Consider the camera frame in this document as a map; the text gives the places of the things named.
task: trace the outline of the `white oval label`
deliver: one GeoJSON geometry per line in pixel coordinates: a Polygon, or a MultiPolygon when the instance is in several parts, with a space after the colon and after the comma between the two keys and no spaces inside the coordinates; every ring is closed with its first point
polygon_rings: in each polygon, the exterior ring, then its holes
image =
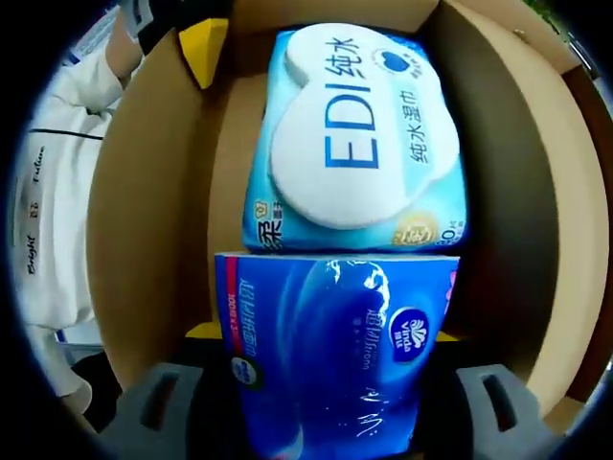
{"type": "Polygon", "coordinates": [[[348,24],[306,27],[290,38],[285,68],[303,89],[276,128],[270,166],[307,219],[355,229],[391,218],[457,160],[436,73],[389,37],[348,24]],[[417,95],[418,122],[403,119],[403,93],[417,95]],[[437,136],[428,136],[426,118],[437,136]],[[443,140],[431,146],[435,137],[443,140]]]}
{"type": "Polygon", "coordinates": [[[253,386],[258,382],[258,373],[248,360],[235,356],[232,358],[231,365],[232,373],[240,383],[253,386]]]}

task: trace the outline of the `red stripe on package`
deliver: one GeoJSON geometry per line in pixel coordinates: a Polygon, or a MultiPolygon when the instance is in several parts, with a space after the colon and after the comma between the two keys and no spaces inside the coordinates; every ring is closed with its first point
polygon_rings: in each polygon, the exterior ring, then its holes
{"type": "Polygon", "coordinates": [[[237,309],[237,272],[238,259],[228,257],[226,259],[226,290],[228,292],[228,316],[230,317],[230,331],[232,333],[232,345],[237,354],[242,353],[242,340],[240,338],[240,325],[238,322],[237,309]]]}

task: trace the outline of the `vinda logo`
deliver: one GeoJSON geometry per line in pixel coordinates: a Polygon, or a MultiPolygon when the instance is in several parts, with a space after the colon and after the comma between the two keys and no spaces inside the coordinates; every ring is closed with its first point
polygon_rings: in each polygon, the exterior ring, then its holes
{"type": "Polygon", "coordinates": [[[262,373],[255,360],[249,357],[234,356],[231,360],[232,373],[237,380],[251,389],[262,386],[262,373]]]}
{"type": "Polygon", "coordinates": [[[395,362],[411,362],[428,343],[429,322],[425,313],[413,307],[396,311],[390,320],[390,340],[395,362]]]}

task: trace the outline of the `blue plastic packaging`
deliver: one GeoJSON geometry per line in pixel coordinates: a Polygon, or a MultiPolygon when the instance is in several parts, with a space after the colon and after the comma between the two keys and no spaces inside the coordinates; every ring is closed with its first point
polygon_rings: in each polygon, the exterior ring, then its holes
{"type": "Polygon", "coordinates": [[[243,215],[254,252],[458,244],[457,130],[421,46],[348,24],[280,33],[243,215]]]}
{"type": "Polygon", "coordinates": [[[223,339],[262,458],[404,452],[457,258],[216,256],[223,339]]]}

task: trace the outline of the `heart logo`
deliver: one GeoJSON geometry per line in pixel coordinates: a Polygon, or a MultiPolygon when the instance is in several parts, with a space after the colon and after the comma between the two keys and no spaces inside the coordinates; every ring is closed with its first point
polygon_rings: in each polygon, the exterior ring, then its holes
{"type": "Polygon", "coordinates": [[[381,56],[383,57],[383,65],[392,72],[404,72],[410,67],[406,60],[391,51],[384,51],[381,56]]]}

